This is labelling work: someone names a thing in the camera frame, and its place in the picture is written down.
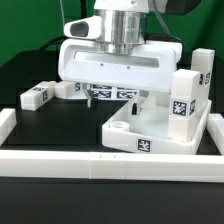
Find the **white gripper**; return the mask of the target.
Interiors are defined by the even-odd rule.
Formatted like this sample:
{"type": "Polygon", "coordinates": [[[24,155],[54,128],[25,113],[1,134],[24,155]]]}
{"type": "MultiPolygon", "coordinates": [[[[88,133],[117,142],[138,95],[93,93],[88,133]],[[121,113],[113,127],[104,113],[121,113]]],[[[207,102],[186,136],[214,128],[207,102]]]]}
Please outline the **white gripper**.
{"type": "Polygon", "coordinates": [[[132,104],[132,114],[139,115],[148,91],[171,91],[181,54],[177,42],[147,41],[135,45],[131,55],[115,55],[101,52],[95,41],[68,39],[60,49],[58,73],[62,80],[83,83],[91,109],[97,99],[90,84],[140,90],[132,104]]]}

